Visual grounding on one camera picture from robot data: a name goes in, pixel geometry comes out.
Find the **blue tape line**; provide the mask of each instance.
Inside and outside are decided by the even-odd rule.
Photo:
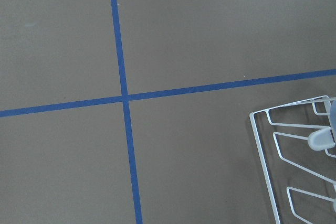
[[[86,107],[86,106],[109,104],[109,103],[116,103],[116,102],[122,102],[122,101],[135,101],[135,100],[144,100],[144,99],[150,99],[150,98],[169,97],[172,95],[179,95],[179,94],[199,93],[199,92],[206,92],[206,91],[213,91],[213,90],[220,90],[220,89],[231,89],[231,88],[247,87],[247,86],[253,86],[253,85],[260,85],[260,84],[268,84],[268,83],[284,82],[284,81],[295,81],[295,80],[317,78],[317,77],[324,77],[324,76],[334,76],[334,75],[336,75],[336,69],[329,69],[329,70],[323,70],[323,71],[289,74],[285,76],[265,77],[265,78],[251,79],[251,80],[245,80],[245,81],[223,82],[223,83],[195,86],[195,87],[189,87],[189,88],[170,89],[170,90],[154,91],[154,92],[147,92],[147,93],[130,94],[127,96],[128,97],[127,99],[119,96],[119,97],[107,97],[107,98],[99,98],[99,99],[76,101],[76,102],[65,102],[65,103],[42,105],[42,106],[35,106],[35,107],[28,107],[28,108],[21,108],[21,109],[3,110],[3,111],[0,111],[0,118],[6,117],[6,116],[32,114],[32,113],[47,112],[47,111],[54,111],[54,110],[65,110],[65,109],[80,108],[80,107]]]
[[[294,81],[294,80],[302,80],[302,79],[332,76],[332,75],[336,75],[336,69],[307,72],[307,73],[295,73],[295,74],[288,74],[285,76],[265,77],[265,78],[250,79],[250,80],[244,80],[244,81],[223,82],[223,83],[209,84],[209,85],[196,86],[196,87],[190,87],[190,88],[169,89],[169,90],[146,92],[146,93],[139,93],[139,94],[130,94],[129,100],[135,101],[135,100],[143,100],[143,99],[150,99],[150,98],[169,97],[172,95],[199,93],[199,92],[206,92],[206,91],[213,91],[213,90],[220,90],[220,89],[232,89],[232,88],[239,88],[239,87],[246,87],[246,86],[253,86],[253,85],[260,85],[260,84]]]
[[[6,116],[13,116],[13,115],[24,115],[24,114],[33,114],[33,113],[47,112],[47,111],[54,111],[54,110],[81,108],[81,107],[86,107],[86,106],[109,104],[109,103],[116,103],[116,102],[121,102],[121,101],[122,101],[121,97],[106,97],[106,98],[99,98],[99,99],[92,99],[92,100],[34,106],[34,107],[28,107],[28,108],[22,108],[22,109],[3,110],[3,111],[0,111],[0,118],[6,117]]]
[[[140,193],[139,193],[139,185],[138,185],[138,176],[137,176],[137,173],[136,173],[137,166],[136,166],[136,162],[135,162],[131,113],[130,113],[130,105],[129,105],[129,101],[128,101],[126,70],[125,70],[124,56],[123,56],[123,50],[122,50],[122,40],[121,40],[121,31],[120,31],[120,22],[119,22],[117,0],[111,0],[111,6],[112,6],[114,36],[115,36],[115,43],[116,43],[117,57],[118,57],[118,67],[119,67],[120,87],[121,87],[121,95],[122,95],[122,105],[123,105],[123,111],[124,111],[124,121],[125,121],[125,130],[126,130],[126,139],[127,139],[127,150],[128,150],[129,164],[130,164],[133,203],[134,203],[134,211],[135,211],[135,221],[137,222],[136,224],[142,224]]]

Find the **blue tape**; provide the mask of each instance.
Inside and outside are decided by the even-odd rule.
[[[47,112],[47,111],[54,111],[54,110],[66,110],[66,109],[81,108],[81,107],[86,107],[86,106],[110,104],[110,103],[116,103],[116,102],[121,102],[121,101],[122,101],[121,97],[106,97],[106,98],[99,98],[99,99],[92,99],[92,100],[34,106],[34,107],[14,109],[14,110],[3,110],[3,111],[0,111],[0,118],[6,117],[6,116],[13,116],[13,115],[33,114],[33,113],[40,113],[40,112]]]
[[[250,80],[244,80],[244,81],[223,82],[223,83],[209,84],[209,85],[196,86],[196,87],[190,87],[190,88],[169,89],[169,90],[162,90],[162,91],[131,94],[129,95],[129,100],[135,101],[135,100],[143,100],[143,99],[150,99],[150,98],[169,97],[172,95],[199,93],[199,92],[214,91],[214,90],[220,90],[220,89],[232,89],[232,88],[239,88],[239,87],[246,87],[246,86],[253,86],[253,85],[260,85],[260,84],[294,81],[294,80],[302,80],[302,79],[332,76],[332,75],[336,75],[336,69],[307,72],[307,73],[295,73],[295,74],[288,74],[285,76],[265,77],[265,78],[250,79]]]
[[[144,100],[150,98],[159,98],[159,97],[169,97],[172,95],[180,95],[180,94],[190,94],[190,93],[199,93],[220,89],[231,89],[231,88],[239,88],[239,87],[247,87],[254,86],[260,84],[268,84],[268,83],[276,83],[276,82],[284,82],[284,81],[295,81],[302,79],[310,79],[324,76],[335,76],[336,69],[315,71],[315,72],[306,72],[306,73],[295,73],[288,74],[285,76],[274,76],[274,77],[265,77],[244,81],[233,81],[233,82],[223,82],[217,84],[209,84],[203,86],[195,86],[189,88],[180,88],[180,89],[170,89],[170,90],[162,90],[162,91],[154,91],[154,92],[146,92],[139,94],[129,94],[126,98],[125,96],[121,97],[107,97],[107,98],[99,98],[85,101],[76,101],[76,102],[66,102],[66,103],[58,103],[58,104],[50,104],[43,106],[35,106],[21,109],[12,109],[12,110],[3,110],[0,111],[0,118],[6,116],[14,116],[14,115],[23,115],[23,114],[32,114],[39,112],[47,112],[54,110],[65,110],[72,108],[80,108],[86,106],[94,106],[101,104],[109,104],[123,101],[135,101],[135,100]]]
[[[125,70],[124,56],[123,56],[123,50],[122,50],[122,40],[121,40],[121,31],[120,31],[120,22],[119,22],[117,0],[111,0],[111,6],[112,6],[114,36],[115,36],[115,43],[116,43],[117,57],[118,57],[122,106],[123,106],[123,111],[124,111],[124,121],[125,121],[125,130],[126,130],[126,139],[127,139],[128,159],[129,159],[129,164],[130,164],[133,203],[134,203],[134,211],[135,211],[135,221],[137,222],[136,224],[142,224],[140,193],[139,193],[139,185],[138,185],[138,176],[137,176],[137,173],[136,173],[137,166],[136,166],[136,162],[135,162],[131,113],[130,113],[130,105],[129,105],[129,101],[128,101],[126,70]]]

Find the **white wire rack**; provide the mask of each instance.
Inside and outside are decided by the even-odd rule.
[[[307,173],[310,173],[313,176],[317,176],[323,180],[325,180],[328,183],[331,183],[334,186],[334,189],[336,191],[336,181],[328,178],[326,176],[323,176],[311,169],[308,169],[300,164],[297,164],[287,158],[285,158],[282,155],[281,152],[281,148],[279,146],[278,143],[278,139],[277,136],[281,135],[284,137],[289,137],[289,138],[294,138],[294,139],[299,139],[299,140],[303,140],[303,141],[307,141],[307,144],[309,145],[309,147],[314,150],[314,151],[325,151],[325,153],[330,157],[330,158],[336,158],[336,155],[333,155],[329,152],[329,149],[334,148],[335,147],[335,141],[333,138],[333,135],[336,136],[336,132],[335,132],[335,123],[336,123],[336,102],[335,104],[332,106],[331,102],[335,101],[336,98],[329,98],[327,95],[324,96],[320,96],[320,97],[315,97],[315,98],[311,98],[311,99],[306,99],[306,100],[302,100],[302,101],[297,101],[297,102],[292,102],[292,103],[288,103],[288,104],[284,104],[284,105],[279,105],[279,106],[275,106],[272,108],[268,108],[268,109],[264,109],[264,110],[260,110],[260,111],[256,111],[256,112],[252,112],[250,114],[250,120],[251,120],[251,124],[252,124],[252,128],[253,128],[253,133],[255,136],[255,140],[256,140],[256,144],[258,147],[258,153],[260,156],[260,161],[261,161],[261,165],[262,165],[262,169],[264,172],[264,176],[265,176],[265,180],[266,180],[266,185],[267,185],[267,189],[268,189],[268,194],[271,200],[271,205],[272,205],[272,209],[273,209],[273,213],[274,213],[274,217],[275,217],[275,221],[276,224],[281,224],[280,221],[280,217],[279,217],[279,212],[278,212],[278,208],[277,208],[277,203],[275,200],[275,194],[272,188],[272,183],[271,183],[271,179],[270,179],[270,175],[269,175],[269,168],[267,166],[267,162],[265,159],[265,153],[264,150],[262,148],[262,144],[260,141],[260,135],[258,132],[258,127],[257,127],[257,123],[256,123],[256,119],[255,119],[255,115],[259,114],[259,113],[265,113],[267,116],[267,120],[268,123],[270,125],[273,126],[282,126],[282,127],[296,127],[296,128],[307,128],[307,129],[316,129],[316,131],[314,131],[313,133],[311,133],[308,137],[305,136],[300,136],[300,135],[293,135],[293,134],[287,134],[287,133],[283,133],[283,132],[273,132],[273,139],[274,139],[274,143],[279,155],[279,158],[281,160],[283,160],[284,162],[293,165]],[[317,108],[316,108],[316,103],[323,103],[324,108],[325,108],[325,112],[318,112]],[[279,122],[274,122],[271,118],[271,114],[270,111],[277,109],[277,108],[284,108],[284,107],[291,107],[291,106],[297,106],[297,105],[302,105],[302,104],[311,104],[313,111],[315,113],[315,115],[317,116],[327,116],[330,122],[331,126],[325,126],[325,125],[308,125],[308,124],[291,124],[291,123],[279,123]],[[302,193],[302,194],[306,194],[306,195],[310,195],[313,197],[317,197],[320,199],[324,199],[327,201],[332,202],[334,210],[336,211],[336,199],[332,199],[332,198],[328,198],[322,195],[318,195],[318,194],[314,194],[308,191],[304,191],[298,188],[294,188],[294,187],[287,187],[287,196],[288,196],[288,200],[289,200],[289,205],[291,208],[292,213],[294,214],[295,217],[297,217],[298,219],[302,220],[303,222],[307,223],[307,224],[313,224],[310,221],[306,220],[305,218],[299,216],[298,214],[296,214],[293,203],[292,203],[292,199],[291,199],[291,194],[290,191],[294,190],[298,193]]]

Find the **floor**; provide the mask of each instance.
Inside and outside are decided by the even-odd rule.
[[[249,113],[335,96],[335,9],[2,0],[0,223],[275,223]]]

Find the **gray floor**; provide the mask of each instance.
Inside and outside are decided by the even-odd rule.
[[[336,68],[335,9],[336,0],[118,0],[129,93]],[[0,111],[121,95],[114,40],[110,0],[2,0]],[[335,81],[131,101],[143,223],[275,223],[248,115],[335,96]],[[0,118],[0,170],[0,223],[135,223],[121,103]],[[277,171],[283,223],[302,223],[279,177],[330,191]]]

